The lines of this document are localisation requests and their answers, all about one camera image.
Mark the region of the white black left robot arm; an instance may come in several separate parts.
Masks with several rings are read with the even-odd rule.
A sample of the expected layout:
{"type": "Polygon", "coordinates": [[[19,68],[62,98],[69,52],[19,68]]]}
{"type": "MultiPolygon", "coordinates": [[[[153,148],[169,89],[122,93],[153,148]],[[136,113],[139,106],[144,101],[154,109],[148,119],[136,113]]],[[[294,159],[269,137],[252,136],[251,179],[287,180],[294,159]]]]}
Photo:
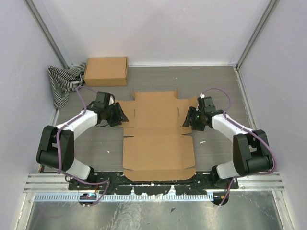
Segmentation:
{"type": "Polygon", "coordinates": [[[105,181],[98,182],[93,167],[75,157],[75,140],[86,130],[107,121],[110,127],[128,122],[120,103],[111,93],[98,91],[96,99],[72,119],[57,126],[44,127],[38,146],[36,162],[58,170],[59,174],[79,182],[85,190],[91,190],[105,181]]]}

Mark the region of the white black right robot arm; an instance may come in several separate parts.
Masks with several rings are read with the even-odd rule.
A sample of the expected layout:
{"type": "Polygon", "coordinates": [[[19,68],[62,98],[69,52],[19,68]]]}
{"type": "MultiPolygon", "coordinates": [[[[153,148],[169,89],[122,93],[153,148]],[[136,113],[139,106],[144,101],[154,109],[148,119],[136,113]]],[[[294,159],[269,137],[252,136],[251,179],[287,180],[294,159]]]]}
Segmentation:
{"type": "Polygon", "coordinates": [[[189,107],[184,127],[204,131],[206,127],[222,133],[233,143],[231,161],[215,165],[209,180],[216,189],[222,189],[229,180],[254,174],[270,173],[274,168],[272,150],[266,133],[247,128],[233,120],[224,110],[217,110],[212,98],[201,94],[197,107],[189,107]]]}

